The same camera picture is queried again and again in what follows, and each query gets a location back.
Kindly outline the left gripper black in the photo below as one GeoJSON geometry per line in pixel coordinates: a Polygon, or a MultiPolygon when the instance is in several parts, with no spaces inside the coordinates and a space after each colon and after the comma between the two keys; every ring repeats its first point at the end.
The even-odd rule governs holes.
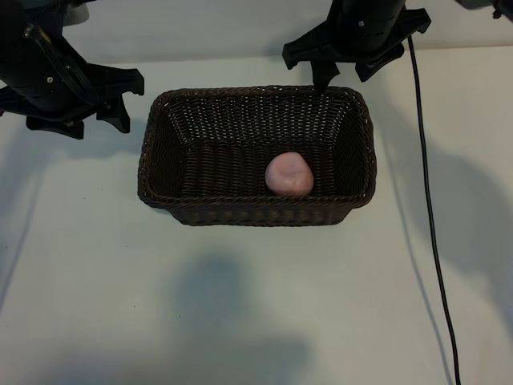
{"type": "Polygon", "coordinates": [[[71,46],[63,28],[88,17],[85,1],[1,3],[2,113],[25,116],[31,131],[76,140],[89,116],[131,131],[123,95],[143,95],[144,78],[136,69],[88,63],[71,46]]]}

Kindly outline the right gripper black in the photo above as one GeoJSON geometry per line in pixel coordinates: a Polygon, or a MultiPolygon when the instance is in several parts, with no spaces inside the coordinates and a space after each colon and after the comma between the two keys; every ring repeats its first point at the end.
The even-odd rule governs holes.
{"type": "Polygon", "coordinates": [[[400,59],[403,42],[425,33],[431,19],[424,9],[408,10],[404,1],[333,1],[327,19],[300,38],[286,43],[287,68],[309,62],[313,86],[322,94],[340,74],[337,63],[354,63],[364,83],[387,64],[400,59]]]}

